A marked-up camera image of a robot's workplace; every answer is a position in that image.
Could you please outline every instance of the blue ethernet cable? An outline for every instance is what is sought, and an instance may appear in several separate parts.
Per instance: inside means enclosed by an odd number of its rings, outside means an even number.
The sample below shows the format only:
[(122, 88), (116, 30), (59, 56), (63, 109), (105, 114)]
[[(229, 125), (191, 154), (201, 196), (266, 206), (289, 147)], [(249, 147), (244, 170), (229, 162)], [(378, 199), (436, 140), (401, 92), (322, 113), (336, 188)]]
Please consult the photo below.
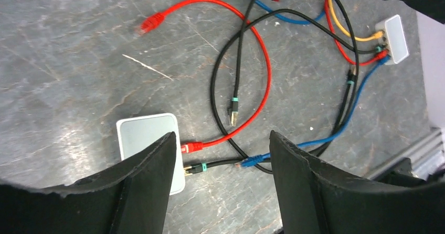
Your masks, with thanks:
[[(262, 9), (266, 10), (267, 12), (272, 12), (273, 11), (270, 7), (268, 7), (266, 4), (264, 4), (260, 0), (255, 0), (255, 3), (258, 6), (260, 6)], [(314, 20), (316, 20), (318, 22), (321, 18), (323, 18), (324, 15), (325, 15), (325, 12), (324, 12), (324, 10), (322, 10), (321, 13)], [(309, 25), (309, 24), (311, 24), (307, 20), (290, 19), (290, 18), (287, 18), (287, 17), (285, 17), (283, 15), (280, 15), (280, 14), (276, 14), (275, 17), (280, 19), (280, 20), (282, 20), (282, 21), (284, 21), (284, 22), (297, 24), (297, 25)]]
[[(352, 110), (351, 112), (347, 115), (346, 120), (342, 126), (342, 128), (340, 128), (340, 130), (336, 133), (334, 133), (333, 135), (326, 137), (324, 139), (320, 139), (320, 140), (316, 140), (316, 141), (307, 141), (307, 142), (303, 142), (297, 145), (297, 147), (305, 147), (305, 146), (313, 146), (313, 145), (318, 145), (318, 144), (324, 144), (326, 142), (329, 141), (333, 141), (335, 138), (339, 137), (346, 129), (346, 127), (348, 126), (349, 122), (351, 121), (352, 118), (352, 114), (354, 113), (355, 108), (358, 105), (358, 100), (360, 98), (360, 95), (363, 92), (363, 89), (365, 88), (365, 84), (368, 81), (368, 79), (372, 76), (372, 74), (378, 69), (380, 68), (380, 66), (384, 65), (388, 60), (389, 60), (389, 56), (386, 56), (385, 58), (383, 58), (382, 60), (380, 60), (376, 66), (374, 66), (374, 68), (365, 76), (365, 78), (363, 79), (362, 83), (360, 84), (360, 86), (358, 87), (357, 90), (357, 97), (353, 103), (352, 106)], [(270, 153), (267, 154), (263, 154), (263, 155), (256, 155), (256, 156), (252, 156), (249, 157), (243, 161), (241, 161), (240, 163), (237, 164), (237, 166), (240, 167), (250, 167), (250, 166), (254, 166), (258, 163), (260, 163), (261, 161), (263, 161), (266, 158), (270, 158)]]

